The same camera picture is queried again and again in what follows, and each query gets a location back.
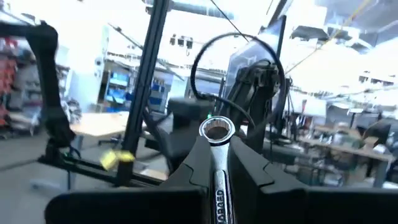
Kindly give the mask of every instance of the gray floor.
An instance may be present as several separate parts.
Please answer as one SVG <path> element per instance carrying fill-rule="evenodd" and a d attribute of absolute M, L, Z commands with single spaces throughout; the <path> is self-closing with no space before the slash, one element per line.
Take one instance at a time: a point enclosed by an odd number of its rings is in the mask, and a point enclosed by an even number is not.
<path fill-rule="evenodd" d="M 47 136 L 40 134 L 31 138 L 0 141 L 0 170 L 4 166 L 39 157 L 44 153 Z M 82 156 L 85 159 L 98 160 L 107 146 L 96 147 L 97 139 L 85 138 Z M 137 152 L 137 157 L 152 154 L 143 142 Z M 149 168 L 159 171 L 166 170 L 163 158 L 149 163 Z M 66 181 L 66 172 L 49 166 L 33 163 L 23 167 L 0 172 L 0 223 L 4 224 L 42 224 L 43 211 L 47 202 L 58 192 L 33 190 L 30 187 L 32 179 L 45 179 L 49 182 L 62 183 Z M 104 187 L 104 182 L 78 175 L 77 189 L 93 189 Z"/>

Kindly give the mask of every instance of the black stand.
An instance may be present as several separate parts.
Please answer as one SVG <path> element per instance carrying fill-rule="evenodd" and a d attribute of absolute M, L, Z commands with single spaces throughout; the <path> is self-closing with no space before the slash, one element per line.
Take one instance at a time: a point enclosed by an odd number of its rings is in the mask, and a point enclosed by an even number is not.
<path fill-rule="evenodd" d="M 154 76 L 157 54 L 159 51 L 168 7 L 169 1 L 154 2 L 144 48 L 142 50 L 141 63 L 135 86 L 136 98 L 130 107 L 130 114 L 127 121 L 127 128 L 122 148 L 123 151 L 129 151 L 133 155 L 136 154 L 138 140 L 142 131 L 142 114 L 150 95 L 150 84 L 152 82 L 152 77 Z M 132 168 L 132 162 L 121 162 L 119 164 L 115 183 L 117 186 L 125 185 L 130 181 Z"/>
<path fill-rule="evenodd" d="M 353 128 L 355 115 L 356 113 L 353 113 L 353 115 L 351 115 L 351 121 L 349 121 L 349 128 Z"/>
<path fill-rule="evenodd" d="M 268 87 L 258 88 L 256 94 L 254 95 L 253 101 L 256 103 L 253 103 L 250 107 L 250 116 L 252 117 L 255 124 L 261 123 L 261 121 L 263 121 L 268 115 L 269 105 L 267 104 L 268 98 L 265 97 L 266 95 L 269 95 Z M 252 131 L 254 131 L 254 128 L 252 126 L 249 126 L 248 134 Z M 246 143 L 258 154 L 262 154 L 265 133 L 266 130 L 264 129 Z"/>

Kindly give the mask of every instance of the black vertical pole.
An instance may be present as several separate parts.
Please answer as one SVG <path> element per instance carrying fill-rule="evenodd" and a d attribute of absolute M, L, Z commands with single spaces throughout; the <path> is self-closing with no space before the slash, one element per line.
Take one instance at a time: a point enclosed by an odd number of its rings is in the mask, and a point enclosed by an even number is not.
<path fill-rule="evenodd" d="M 284 105 L 286 105 L 286 99 L 289 96 L 290 79 L 286 78 L 285 83 L 286 83 L 285 97 L 282 99 Z M 282 131 L 283 131 L 284 124 L 285 124 L 283 121 L 283 116 L 284 116 L 284 111 L 281 111 L 280 113 L 277 114 L 277 116 L 275 117 L 275 121 L 274 121 L 278 138 L 279 138 L 279 136 L 282 135 Z"/>
<path fill-rule="evenodd" d="M 224 86 L 225 86 L 225 79 L 223 77 L 221 79 L 220 90 L 218 91 L 218 97 L 223 97 Z M 213 112 L 213 115 L 219 114 L 220 112 L 221 112 L 221 102 L 217 101 L 216 102 L 216 106 L 215 106 L 215 111 Z"/>
<path fill-rule="evenodd" d="M 349 128 L 353 128 L 355 115 L 356 115 L 356 113 L 353 113 L 353 115 L 351 116 L 351 121 L 349 122 Z"/>
<path fill-rule="evenodd" d="M 281 15 L 284 15 L 292 3 L 293 3 L 293 0 L 280 0 L 268 25 L 273 24 L 274 22 L 276 22 L 278 20 L 278 18 Z"/>
<path fill-rule="evenodd" d="M 169 0 L 154 1 L 152 15 L 145 39 L 140 67 L 138 69 L 135 98 L 131 103 L 129 119 L 124 135 L 123 151 L 136 154 L 138 140 L 142 129 L 142 114 L 147 106 L 150 94 L 150 84 L 154 76 L 154 70 L 162 38 Z M 116 174 L 116 186 L 126 185 L 132 176 L 132 162 L 120 162 Z"/>
<path fill-rule="evenodd" d="M 257 89 L 256 94 L 253 98 L 253 103 L 250 107 L 250 116 L 254 121 L 254 124 L 261 123 L 264 118 L 267 117 L 269 109 L 267 104 L 267 98 L 265 97 L 269 93 L 269 88 L 267 86 L 260 87 Z M 248 126 L 248 134 L 251 134 L 254 131 L 252 126 Z M 246 144 L 252 148 L 256 153 L 262 153 L 262 146 L 264 144 L 264 136 L 266 133 L 266 129 L 258 132 L 250 141 L 246 142 Z"/>

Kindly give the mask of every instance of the yellow object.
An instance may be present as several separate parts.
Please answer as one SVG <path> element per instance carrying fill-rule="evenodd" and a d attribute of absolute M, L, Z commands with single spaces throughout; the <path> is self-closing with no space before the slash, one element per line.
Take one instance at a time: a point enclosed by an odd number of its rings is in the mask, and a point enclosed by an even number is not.
<path fill-rule="evenodd" d="M 135 157 L 130 152 L 118 151 L 116 154 L 119 161 L 122 162 L 132 162 L 135 159 Z"/>
<path fill-rule="evenodd" d="M 130 152 L 114 151 L 112 149 L 106 151 L 99 160 L 105 170 L 112 169 L 119 161 L 132 162 L 135 157 Z"/>

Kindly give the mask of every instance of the workbench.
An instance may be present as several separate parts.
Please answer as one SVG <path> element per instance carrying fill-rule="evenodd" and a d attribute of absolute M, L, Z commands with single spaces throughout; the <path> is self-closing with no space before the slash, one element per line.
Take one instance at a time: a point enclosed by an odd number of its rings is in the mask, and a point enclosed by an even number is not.
<path fill-rule="evenodd" d="M 389 151 L 386 151 L 384 152 L 384 154 L 381 154 L 373 151 L 373 149 L 355 149 L 347 146 L 338 146 L 338 145 L 320 142 L 317 139 L 299 138 L 299 140 L 301 142 L 305 142 L 313 146 L 318 146 L 320 149 L 345 152 L 348 154 L 377 160 L 378 166 L 377 166 L 376 176 L 373 182 L 373 187 L 377 188 L 382 188 L 383 183 L 386 180 L 388 168 L 392 164 L 392 162 L 394 162 L 396 159 Z"/>
<path fill-rule="evenodd" d="M 72 141 L 71 145 L 76 150 L 81 151 L 83 147 L 83 139 L 85 136 L 101 138 L 105 136 L 112 136 L 115 134 L 122 134 L 126 130 L 129 112 L 119 113 L 84 113 L 78 124 L 71 124 L 70 129 L 76 134 L 76 138 Z M 135 168 L 141 170 L 140 173 L 150 177 L 165 180 L 167 175 L 165 173 L 146 169 L 146 164 L 135 161 Z M 33 180 L 31 185 L 33 188 L 55 189 L 56 191 L 67 191 L 73 189 L 75 185 L 76 174 L 72 173 L 67 176 L 68 184 L 54 184 L 45 180 Z"/>

